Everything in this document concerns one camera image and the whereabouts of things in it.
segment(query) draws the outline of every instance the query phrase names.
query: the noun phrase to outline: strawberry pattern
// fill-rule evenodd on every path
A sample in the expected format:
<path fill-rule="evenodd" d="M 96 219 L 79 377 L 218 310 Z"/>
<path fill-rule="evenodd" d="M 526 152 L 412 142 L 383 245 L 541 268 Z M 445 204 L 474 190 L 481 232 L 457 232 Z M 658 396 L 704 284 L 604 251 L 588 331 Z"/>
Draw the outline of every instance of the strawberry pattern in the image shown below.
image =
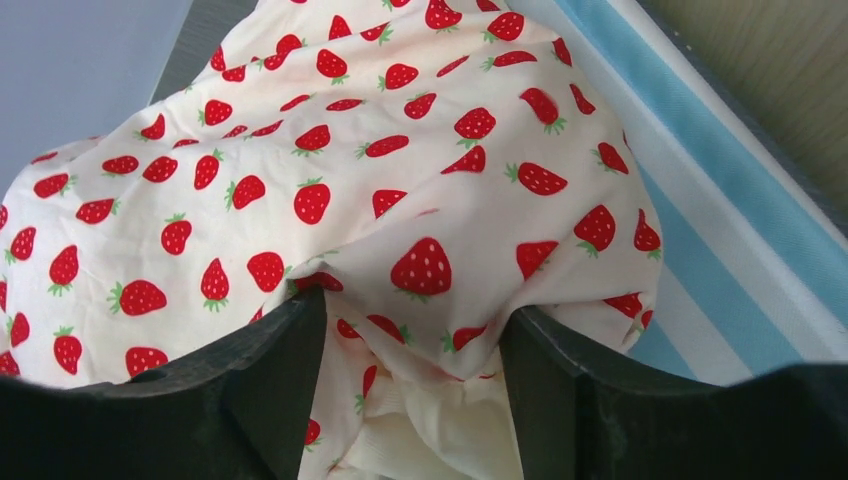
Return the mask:
<path fill-rule="evenodd" d="M 503 0 L 260 1 L 186 89 L 33 159 L 0 249 L 0 374 L 60 388 L 127 381 L 322 288 L 302 479 L 374 473 L 393 458 L 376 445 L 408 443 L 387 413 L 430 448 L 447 440 L 427 422 L 479 418 L 442 400 L 507 405 L 516 308 L 626 350 L 664 253 L 615 115 Z M 492 408 L 452 423 L 475 449 L 433 448 L 419 476 L 520 478 Z"/>

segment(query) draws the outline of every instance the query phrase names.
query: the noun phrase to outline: red strawberry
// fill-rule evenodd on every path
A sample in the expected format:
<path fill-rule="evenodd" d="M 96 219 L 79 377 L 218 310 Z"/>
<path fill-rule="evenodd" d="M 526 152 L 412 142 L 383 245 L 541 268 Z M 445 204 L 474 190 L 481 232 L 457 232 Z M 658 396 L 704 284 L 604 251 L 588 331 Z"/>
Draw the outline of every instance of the red strawberry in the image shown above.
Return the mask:
<path fill-rule="evenodd" d="M 217 313 L 221 310 L 221 307 L 227 306 L 230 281 L 227 279 L 227 273 L 224 272 L 220 259 L 212 260 L 212 263 L 203 272 L 203 278 L 200 280 L 200 293 L 206 297 L 203 307 L 208 308 L 210 312 L 214 310 Z"/>
<path fill-rule="evenodd" d="M 265 183 L 256 175 L 248 175 L 242 178 L 238 184 L 230 182 L 227 189 L 227 210 L 235 207 L 236 210 L 250 205 L 252 202 L 265 196 Z"/>
<path fill-rule="evenodd" d="M 35 233 L 35 227 L 26 227 L 15 235 L 12 245 L 6 250 L 6 263 L 11 265 L 18 260 L 29 260 L 35 244 Z"/>
<path fill-rule="evenodd" d="M 454 131 L 462 137 L 462 140 L 456 142 L 456 144 L 471 148 L 491 133 L 496 124 L 495 117 L 485 108 L 479 107 L 470 110 L 453 126 Z"/>
<path fill-rule="evenodd" d="M 142 177 L 153 183 L 162 183 L 177 171 L 179 163 L 171 157 L 159 157 L 154 160 L 147 168 Z"/>
<path fill-rule="evenodd" d="M 371 321 L 378 328 L 388 333 L 390 337 L 394 338 L 401 345 L 409 345 L 412 342 L 412 338 L 409 335 L 409 330 L 406 325 L 398 328 L 395 325 L 395 322 L 390 319 L 382 316 L 382 315 L 368 315 L 366 318 Z"/>
<path fill-rule="evenodd" d="M 138 168 L 138 159 L 132 155 L 110 158 L 103 162 L 103 175 L 107 177 L 118 177 L 134 172 Z"/>
<path fill-rule="evenodd" d="M 310 98 L 312 98 L 312 95 L 306 95 L 306 94 L 298 95 L 298 96 L 294 97 L 293 99 L 289 100 L 289 102 L 287 104 L 280 107 L 280 111 L 281 112 L 288 112 L 292 108 L 300 105 L 301 103 L 309 100 Z"/>
<path fill-rule="evenodd" d="M 462 14 L 451 9 L 445 0 L 430 0 L 424 15 L 424 23 L 437 33 L 456 30 L 456 24 L 461 20 Z"/>
<path fill-rule="evenodd" d="M 377 40 L 377 46 L 382 46 L 383 43 L 388 42 L 390 40 L 389 36 L 392 34 L 392 32 L 393 30 L 389 28 L 389 22 L 386 22 L 382 25 L 377 25 L 376 27 L 371 28 L 369 30 L 365 30 L 364 32 L 360 33 L 360 35 L 362 35 L 362 38 L 369 42 Z"/>
<path fill-rule="evenodd" d="M 514 52 L 507 52 L 503 55 L 498 55 L 497 57 L 489 57 L 488 60 L 483 62 L 483 65 L 481 65 L 480 68 L 482 68 L 483 71 L 488 72 L 492 69 L 492 67 L 508 67 L 517 63 L 536 61 L 538 60 L 532 53 L 525 52 L 524 50 L 516 50 Z"/>
<path fill-rule="evenodd" d="M 659 260 L 662 257 L 662 242 L 656 230 L 645 220 L 645 211 L 639 209 L 639 224 L 633 236 L 633 246 L 640 252 L 648 252 L 648 258 Z"/>
<path fill-rule="evenodd" d="M 468 60 L 468 55 L 464 57 L 459 57 L 451 63 L 445 65 L 441 70 L 439 70 L 439 73 L 436 74 L 436 78 L 444 77 L 445 75 L 452 72 L 456 67 L 465 63 L 466 60 Z"/>
<path fill-rule="evenodd" d="M 198 121 L 204 126 L 218 125 L 226 121 L 233 114 L 233 107 L 229 103 L 220 100 L 209 100 L 206 107 L 198 112 Z"/>
<path fill-rule="evenodd" d="M 77 210 L 77 219 L 89 225 L 97 225 L 106 220 L 109 215 L 116 215 L 121 202 L 116 198 L 107 198 L 105 200 L 95 200 L 93 202 L 83 203 Z"/>
<path fill-rule="evenodd" d="M 371 391 L 371 386 L 374 385 L 374 380 L 376 379 L 377 365 L 371 365 L 365 369 L 365 373 L 362 375 L 362 395 L 356 396 L 354 411 L 356 411 L 357 415 L 362 413 L 362 409 L 365 408 L 365 398 L 368 397 L 368 392 Z"/>
<path fill-rule="evenodd" d="M 522 243 L 515 248 L 515 262 L 518 264 L 524 281 L 530 279 L 534 273 L 542 270 L 542 265 L 547 263 L 548 257 L 559 242 L 549 240 L 546 242 Z"/>
<path fill-rule="evenodd" d="M 57 193 L 61 197 L 65 195 L 65 192 L 70 190 L 76 179 L 76 175 L 69 176 L 67 173 L 58 173 L 39 180 L 32 190 L 39 198 L 48 198 Z"/>
<path fill-rule="evenodd" d="M 380 91 L 397 90 L 398 88 L 405 87 L 412 83 L 412 81 L 417 77 L 417 68 L 410 67 L 409 65 L 404 65 L 402 63 L 395 63 L 386 70 L 385 77 L 379 77 Z"/>
<path fill-rule="evenodd" d="M 333 23 L 330 25 L 330 34 L 328 40 L 335 40 L 350 35 L 350 27 L 344 18 L 336 15 L 333 17 Z"/>
<path fill-rule="evenodd" d="M 315 68 L 318 69 L 318 73 L 321 75 L 333 79 L 330 85 L 341 85 L 350 77 L 347 74 L 347 63 L 326 48 L 322 48 L 318 52 Z"/>
<path fill-rule="evenodd" d="M 374 143 L 366 143 L 359 147 L 356 152 L 356 158 L 362 158 L 368 155 L 371 158 L 382 157 L 396 150 L 409 145 L 409 137 L 406 135 L 392 135 L 391 137 L 382 138 Z"/>
<path fill-rule="evenodd" d="M 29 321 L 27 321 L 26 315 L 23 313 L 15 315 L 14 320 L 9 318 L 6 328 L 9 329 L 9 341 L 12 344 L 12 348 L 17 347 L 29 338 Z"/>
<path fill-rule="evenodd" d="M 139 132 L 133 132 L 133 134 L 136 138 L 145 142 L 159 140 L 165 136 L 165 116 L 160 113 L 149 127 L 143 128 Z"/>
<path fill-rule="evenodd" d="M 577 102 L 577 109 L 580 110 L 580 113 L 583 115 L 591 115 L 592 112 L 595 111 L 595 106 L 592 105 L 589 100 L 586 100 L 586 97 L 583 95 L 583 92 L 580 91 L 580 87 L 575 84 L 571 84 L 571 93 L 574 95 L 574 101 Z"/>
<path fill-rule="evenodd" d="M 283 259 L 276 253 L 263 252 L 248 260 L 247 271 L 250 272 L 259 290 L 271 293 L 283 280 L 285 266 Z"/>
<path fill-rule="evenodd" d="M 606 250 L 615 237 L 615 219 L 607 207 L 598 205 L 577 223 L 574 234 L 583 240 L 577 246 L 598 258 L 598 254 Z"/>
<path fill-rule="evenodd" d="M 136 317 L 145 315 L 168 306 L 168 298 L 159 287 L 147 280 L 134 280 L 126 287 L 115 284 L 107 302 L 112 302 L 112 313 L 123 311 L 126 315 Z"/>
<path fill-rule="evenodd" d="M 365 100 L 360 100 L 358 98 L 345 98 L 343 100 L 338 100 L 327 105 L 327 111 L 344 112 L 345 110 L 350 110 L 351 108 L 358 107 L 363 103 L 365 103 Z"/>
<path fill-rule="evenodd" d="M 642 302 L 639 301 L 638 293 L 628 293 L 615 298 L 607 298 L 604 303 L 626 315 L 628 318 L 636 319 L 642 311 Z"/>
<path fill-rule="evenodd" d="M 132 347 L 124 354 L 124 363 L 127 366 L 127 373 L 132 378 L 141 372 L 165 365 L 168 363 L 168 356 L 158 348 Z"/>
<path fill-rule="evenodd" d="M 347 323 L 343 318 L 340 318 L 339 321 L 336 322 L 336 329 L 339 331 L 339 335 L 350 340 L 362 338 L 362 336 L 354 330 L 355 327 L 356 325 Z"/>
<path fill-rule="evenodd" d="M 413 120 L 424 118 L 430 112 L 435 101 L 435 93 L 421 93 L 407 101 L 406 106 L 403 107 L 403 113 Z"/>
<path fill-rule="evenodd" d="M 524 30 L 524 16 L 515 12 L 498 15 L 489 28 L 483 32 L 483 40 L 494 43 L 495 39 L 511 42 L 521 35 Z"/>
<path fill-rule="evenodd" d="M 18 362 L 12 357 L 12 352 L 3 352 L 0 355 L 0 375 L 8 375 L 17 377 L 21 374 L 21 369 L 18 367 Z"/>
<path fill-rule="evenodd" d="M 162 248 L 171 255 L 183 253 L 188 237 L 191 236 L 191 222 L 185 220 L 185 213 L 178 213 L 165 220 L 165 223 L 167 225 L 159 236 Z"/>
<path fill-rule="evenodd" d="M 63 370 L 71 375 L 77 374 L 77 364 L 82 356 L 82 344 L 77 337 L 71 335 L 74 327 L 61 327 L 54 333 L 53 355 Z"/>
<path fill-rule="evenodd" d="M 194 167 L 194 189 L 203 190 L 218 176 L 218 168 L 224 161 L 223 154 L 216 148 L 212 155 L 204 155 Z"/>
<path fill-rule="evenodd" d="M 71 283 L 77 278 L 77 273 L 79 273 L 77 246 L 70 245 L 59 252 L 59 255 L 50 264 L 50 281 L 53 282 L 53 285 L 47 291 L 54 296 L 61 297 L 63 293 L 73 287 Z"/>
<path fill-rule="evenodd" d="M 442 337 L 444 352 L 456 353 L 462 350 L 463 347 L 468 345 L 468 342 L 483 335 L 488 327 L 488 324 L 482 327 L 463 327 L 453 332 L 453 336 L 445 330 L 445 336 Z"/>
<path fill-rule="evenodd" d="M 397 202 L 401 201 L 406 196 L 406 192 L 401 190 L 377 190 L 371 197 L 371 204 L 374 207 L 374 218 L 380 218 Z"/>
<path fill-rule="evenodd" d="M 317 127 L 312 127 L 311 129 L 309 129 L 309 131 L 307 131 L 306 133 L 298 137 L 297 140 L 295 140 L 294 145 L 297 148 L 292 150 L 292 153 L 298 156 L 303 155 L 306 157 L 308 157 L 311 153 L 317 155 L 321 153 L 322 148 L 329 145 L 330 139 L 330 129 L 329 127 L 327 127 L 327 125 L 318 125 Z"/>
<path fill-rule="evenodd" d="M 559 193 L 568 186 L 566 179 L 531 162 L 524 162 L 520 167 L 507 165 L 505 175 L 513 183 L 518 180 L 527 190 L 543 197 Z"/>
<path fill-rule="evenodd" d="M 559 58 L 559 60 L 562 63 L 564 63 L 564 64 L 566 64 L 570 67 L 571 66 L 571 52 L 569 52 L 568 47 L 565 46 L 565 40 L 563 40 L 562 37 L 560 37 L 560 38 L 554 40 L 553 43 L 554 43 L 553 54 L 557 58 Z"/>
<path fill-rule="evenodd" d="M 307 225 L 315 225 L 324 218 L 330 204 L 330 187 L 320 183 L 321 177 L 311 178 L 298 185 L 294 196 L 294 213 Z"/>
<path fill-rule="evenodd" d="M 486 168 L 486 151 L 480 145 L 475 145 L 453 165 L 442 170 L 442 175 L 453 172 L 483 173 L 484 168 Z"/>
<path fill-rule="evenodd" d="M 392 267 L 392 284 L 426 303 L 451 288 L 450 260 L 438 240 L 424 237 Z"/>

